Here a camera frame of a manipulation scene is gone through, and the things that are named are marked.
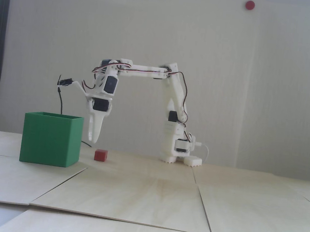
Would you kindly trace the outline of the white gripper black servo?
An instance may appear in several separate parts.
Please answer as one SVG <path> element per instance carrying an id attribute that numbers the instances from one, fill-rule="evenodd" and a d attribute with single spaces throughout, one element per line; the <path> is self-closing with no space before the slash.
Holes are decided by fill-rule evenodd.
<path id="1" fill-rule="evenodd" d="M 104 117 L 110 115 L 112 98 L 107 96 L 87 95 L 88 140 L 95 144 L 101 133 Z"/>

